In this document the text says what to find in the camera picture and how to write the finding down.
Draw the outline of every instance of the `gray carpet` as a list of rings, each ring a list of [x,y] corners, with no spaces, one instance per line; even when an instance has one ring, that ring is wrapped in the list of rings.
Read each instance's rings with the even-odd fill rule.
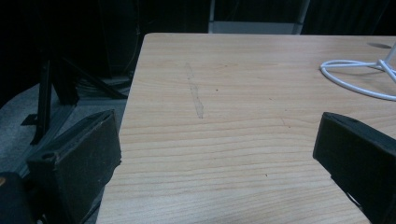
[[[33,86],[15,96],[0,109],[0,172],[16,171],[18,164],[23,162],[29,150],[32,150],[30,143],[35,136],[35,126],[21,126],[21,123],[28,115],[36,114],[38,89],[38,85]],[[124,88],[121,92],[128,94],[129,88]],[[81,97],[80,101],[54,136],[63,133],[91,114],[109,109],[115,110],[117,125],[120,129],[126,100],[111,100],[98,91],[84,90],[84,87],[79,88],[78,94]],[[51,117],[54,117],[54,114],[61,108],[63,107],[55,91],[52,91]],[[95,223],[97,211],[85,223]]]

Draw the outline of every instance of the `dark background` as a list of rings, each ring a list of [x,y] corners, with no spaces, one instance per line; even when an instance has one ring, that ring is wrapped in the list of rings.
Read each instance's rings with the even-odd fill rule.
[[[208,30],[210,0],[35,2],[55,50],[97,77],[131,77],[145,34]],[[216,2],[216,21],[294,22],[302,0]],[[303,34],[396,35],[395,2],[311,0]],[[40,54],[23,13],[18,1],[0,2],[0,107],[39,82]]]

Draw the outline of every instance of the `white cord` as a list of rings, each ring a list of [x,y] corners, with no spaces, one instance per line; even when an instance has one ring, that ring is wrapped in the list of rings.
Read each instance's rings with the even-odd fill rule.
[[[368,91],[366,89],[354,86],[352,84],[349,84],[338,77],[333,76],[327,71],[327,68],[341,68],[341,67],[371,67],[375,69],[379,69],[381,71],[384,71],[388,73],[388,75],[392,78],[394,82],[396,82],[396,71],[393,70],[390,65],[388,64],[390,58],[393,56],[393,54],[396,52],[396,43],[393,46],[392,50],[390,51],[388,57],[386,58],[385,61],[383,60],[378,60],[377,63],[364,63],[364,62],[359,62],[359,61],[349,61],[349,60],[332,60],[323,63],[320,66],[320,71],[323,73],[323,75],[331,80],[332,82],[340,85],[341,87],[344,87],[350,91],[355,91],[364,95],[372,96],[375,98],[379,99],[384,99],[384,100],[390,100],[390,101],[396,101],[396,95],[388,95],[380,92],[375,92],[375,91]]]

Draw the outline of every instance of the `wooden table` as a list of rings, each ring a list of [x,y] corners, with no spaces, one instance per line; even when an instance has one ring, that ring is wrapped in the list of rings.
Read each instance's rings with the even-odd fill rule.
[[[312,158],[318,125],[329,111],[396,137],[396,103],[345,90],[318,67],[375,62],[389,49],[367,43],[395,40],[147,35],[98,223],[368,223]],[[343,71],[396,94],[383,73]]]

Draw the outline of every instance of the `black plastic object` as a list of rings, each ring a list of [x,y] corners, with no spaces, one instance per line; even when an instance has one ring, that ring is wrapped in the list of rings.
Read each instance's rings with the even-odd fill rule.
[[[120,164],[113,111],[91,115],[27,160],[30,175],[45,193],[49,223],[80,223]]]
[[[35,223],[18,174],[0,173],[0,223]]]
[[[396,140],[345,116],[322,116],[314,158],[372,223],[396,223]]]

